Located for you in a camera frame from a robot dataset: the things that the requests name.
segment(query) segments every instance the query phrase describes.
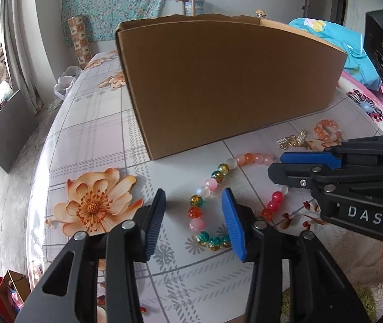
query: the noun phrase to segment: orange bead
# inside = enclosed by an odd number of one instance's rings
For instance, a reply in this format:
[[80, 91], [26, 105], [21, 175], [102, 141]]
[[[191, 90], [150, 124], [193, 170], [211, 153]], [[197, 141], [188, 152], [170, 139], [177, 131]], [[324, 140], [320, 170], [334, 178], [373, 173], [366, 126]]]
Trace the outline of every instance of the orange bead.
[[192, 206], [189, 209], [189, 217], [192, 219], [199, 219], [202, 217], [202, 210], [201, 208], [198, 208], [197, 206]]
[[247, 153], [245, 155], [245, 163], [246, 164], [252, 164], [256, 160], [256, 157], [254, 156], [253, 153]]
[[263, 209], [262, 212], [260, 213], [260, 215], [265, 219], [266, 222], [269, 222], [270, 220], [272, 220], [272, 210], [271, 209]]

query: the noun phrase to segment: blue blanket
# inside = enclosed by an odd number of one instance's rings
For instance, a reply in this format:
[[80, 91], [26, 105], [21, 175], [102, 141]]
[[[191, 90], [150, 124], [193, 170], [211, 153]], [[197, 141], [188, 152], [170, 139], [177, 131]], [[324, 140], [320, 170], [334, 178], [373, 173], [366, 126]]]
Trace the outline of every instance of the blue blanket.
[[380, 77], [363, 49], [361, 34], [336, 23], [310, 18], [294, 19], [289, 25], [342, 48], [347, 53], [344, 70], [368, 89], [377, 91], [380, 88]]

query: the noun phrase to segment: white bead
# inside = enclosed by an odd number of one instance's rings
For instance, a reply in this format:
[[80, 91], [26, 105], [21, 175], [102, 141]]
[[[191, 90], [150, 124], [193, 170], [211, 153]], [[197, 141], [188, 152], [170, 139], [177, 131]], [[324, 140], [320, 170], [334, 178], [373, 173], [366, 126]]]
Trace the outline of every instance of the white bead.
[[289, 188], [286, 185], [277, 185], [277, 191], [280, 191], [283, 195], [286, 195], [289, 192]]
[[229, 170], [233, 170], [236, 168], [236, 166], [238, 166], [238, 163], [234, 158], [229, 158], [228, 160], [226, 160], [226, 164], [227, 166], [229, 166]]
[[210, 196], [211, 191], [207, 186], [203, 185], [197, 189], [196, 194], [200, 195], [203, 199], [206, 199]]

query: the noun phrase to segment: red bead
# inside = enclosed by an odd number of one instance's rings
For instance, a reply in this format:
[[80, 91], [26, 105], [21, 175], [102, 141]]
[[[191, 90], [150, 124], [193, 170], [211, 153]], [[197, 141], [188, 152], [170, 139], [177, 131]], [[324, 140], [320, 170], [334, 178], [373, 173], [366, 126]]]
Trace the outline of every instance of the red bead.
[[280, 207], [280, 204], [276, 200], [270, 200], [269, 203], [266, 205], [267, 209], [270, 209], [274, 212], [277, 212]]
[[192, 206], [189, 209], [189, 217], [192, 219], [199, 219], [202, 216], [202, 210], [201, 208], [198, 208], [197, 206]]
[[260, 213], [260, 215], [265, 219], [266, 222], [269, 222], [270, 220], [272, 220], [272, 210], [271, 209], [263, 209], [262, 212]]
[[271, 195], [271, 199], [275, 202], [278, 202], [278, 204], [281, 204], [284, 200], [283, 193], [276, 191]]

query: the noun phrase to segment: plastic bag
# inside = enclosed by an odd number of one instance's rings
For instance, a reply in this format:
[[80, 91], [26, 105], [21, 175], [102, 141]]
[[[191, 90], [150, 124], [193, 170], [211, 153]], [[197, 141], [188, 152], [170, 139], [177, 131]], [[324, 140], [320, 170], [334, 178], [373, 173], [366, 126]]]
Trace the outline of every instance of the plastic bag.
[[54, 94], [64, 101], [81, 73], [82, 69], [79, 66], [71, 65], [67, 68], [66, 71], [59, 77], [57, 85], [54, 86]]

